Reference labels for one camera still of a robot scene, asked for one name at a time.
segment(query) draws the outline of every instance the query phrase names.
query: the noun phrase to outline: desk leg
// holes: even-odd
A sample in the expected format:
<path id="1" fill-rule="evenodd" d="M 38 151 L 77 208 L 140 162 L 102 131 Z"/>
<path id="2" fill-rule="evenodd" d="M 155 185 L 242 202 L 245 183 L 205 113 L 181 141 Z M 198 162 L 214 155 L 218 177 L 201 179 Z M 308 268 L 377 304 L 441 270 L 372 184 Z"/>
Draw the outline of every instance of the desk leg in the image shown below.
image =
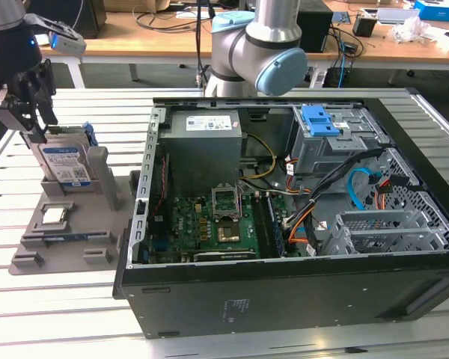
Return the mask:
<path id="1" fill-rule="evenodd" d="M 78 58 L 70 58 L 65 61 L 72 76 L 73 84 L 75 88 L 85 88 L 83 82 L 82 69 L 80 69 L 80 60 Z"/>
<path id="2" fill-rule="evenodd" d="M 129 66 L 129 74 L 132 76 L 132 81 L 138 81 L 138 71 L 136 69 L 136 64 L 128 64 Z"/>
<path id="3" fill-rule="evenodd" d="M 322 88 L 327 73 L 328 66 L 315 66 L 313 68 L 313 75 L 311 77 L 309 88 Z"/>

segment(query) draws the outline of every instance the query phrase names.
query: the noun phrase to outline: wooden desk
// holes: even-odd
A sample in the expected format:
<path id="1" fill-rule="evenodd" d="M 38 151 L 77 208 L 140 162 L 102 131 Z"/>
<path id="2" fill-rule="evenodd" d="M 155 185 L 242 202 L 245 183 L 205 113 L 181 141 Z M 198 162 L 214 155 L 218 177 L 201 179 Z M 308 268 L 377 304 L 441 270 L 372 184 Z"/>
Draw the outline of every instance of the wooden desk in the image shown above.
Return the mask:
<path id="1" fill-rule="evenodd" d="M 361 7 L 372 7 L 368 4 L 346 4 L 339 1 L 325 0 L 334 11 L 348 11 L 350 16 L 356 14 Z M 171 26 L 189 19 L 157 19 L 154 26 Z M 449 22 L 434 22 L 433 25 L 449 28 Z M 340 25 L 340 28 L 352 32 L 352 25 Z M 201 54 L 204 63 L 210 62 L 211 29 L 210 22 L 203 24 L 201 32 Z M 449 52 L 440 50 L 434 43 L 425 40 L 421 43 L 395 43 L 387 36 L 391 26 L 376 24 L 373 36 L 360 37 L 365 46 L 363 55 L 358 58 L 354 67 L 414 69 L 414 70 L 449 70 Z M 163 34 L 136 25 L 131 13 L 108 13 L 108 19 L 100 38 L 87 40 L 87 50 L 81 60 L 60 55 L 49 47 L 42 48 L 42 53 L 54 62 L 68 65 L 73 83 L 77 88 L 84 88 L 79 65 L 81 63 L 130 64 L 132 79 L 137 79 L 135 64 L 195 64 L 195 35 Z M 320 87 L 327 69 L 337 57 L 337 44 L 329 38 L 324 53 L 309 53 L 309 66 L 314 68 L 311 87 Z"/>

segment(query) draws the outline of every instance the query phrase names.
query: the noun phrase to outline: blue hard drive label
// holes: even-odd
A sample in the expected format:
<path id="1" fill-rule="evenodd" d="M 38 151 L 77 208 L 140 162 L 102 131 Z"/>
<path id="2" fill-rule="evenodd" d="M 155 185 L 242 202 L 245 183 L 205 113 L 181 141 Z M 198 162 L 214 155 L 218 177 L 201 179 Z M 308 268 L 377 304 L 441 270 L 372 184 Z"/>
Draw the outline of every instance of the blue hard drive label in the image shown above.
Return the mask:
<path id="1" fill-rule="evenodd" d="M 86 167 L 80 163 L 78 148 L 47 147 L 42 152 L 59 183 L 67 187 L 90 185 L 90 176 Z"/>

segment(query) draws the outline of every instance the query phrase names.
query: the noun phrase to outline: blue box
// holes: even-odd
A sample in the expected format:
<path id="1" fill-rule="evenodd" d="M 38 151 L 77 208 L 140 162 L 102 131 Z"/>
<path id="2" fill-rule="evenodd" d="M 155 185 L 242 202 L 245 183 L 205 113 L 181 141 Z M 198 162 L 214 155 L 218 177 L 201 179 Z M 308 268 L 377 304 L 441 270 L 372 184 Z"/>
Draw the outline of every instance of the blue box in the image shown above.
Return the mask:
<path id="1" fill-rule="evenodd" d="M 436 1 L 416 0 L 414 9 L 419 9 L 421 20 L 449 21 L 449 5 L 443 5 Z"/>

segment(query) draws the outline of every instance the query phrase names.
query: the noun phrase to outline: black speaker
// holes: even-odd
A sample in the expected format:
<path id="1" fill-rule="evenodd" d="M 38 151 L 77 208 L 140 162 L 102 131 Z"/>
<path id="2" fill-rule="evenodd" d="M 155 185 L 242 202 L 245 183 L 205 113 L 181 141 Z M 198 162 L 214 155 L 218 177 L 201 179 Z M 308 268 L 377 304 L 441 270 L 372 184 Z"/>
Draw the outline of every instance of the black speaker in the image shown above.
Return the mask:
<path id="1" fill-rule="evenodd" d="M 352 32 L 355 36 L 371 37 L 377 19 L 374 17 L 356 17 Z"/>
<path id="2" fill-rule="evenodd" d="M 82 0 L 32 0 L 27 12 L 73 26 L 81 3 Z M 103 0 L 83 0 L 82 15 L 76 23 L 75 31 L 85 39 L 96 39 L 105 22 Z"/>

